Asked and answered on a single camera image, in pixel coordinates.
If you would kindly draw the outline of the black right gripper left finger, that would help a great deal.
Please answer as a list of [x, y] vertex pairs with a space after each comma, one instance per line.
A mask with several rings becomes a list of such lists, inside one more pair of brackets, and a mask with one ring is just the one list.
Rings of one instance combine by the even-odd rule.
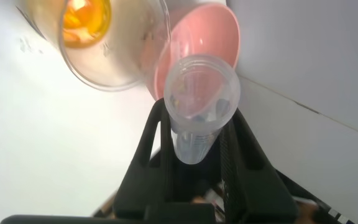
[[[150, 165], [157, 125], [160, 125], [159, 165]], [[160, 99], [153, 105], [134, 157], [117, 191], [113, 212], [118, 218], [144, 218], [146, 210], [172, 197], [174, 156], [169, 115]]]

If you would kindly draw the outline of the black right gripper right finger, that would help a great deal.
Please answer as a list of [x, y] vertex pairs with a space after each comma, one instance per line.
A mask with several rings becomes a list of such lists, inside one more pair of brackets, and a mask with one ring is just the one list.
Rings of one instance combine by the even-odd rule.
[[219, 142], [226, 222], [295, 222], [297, 205], [239, 110]]

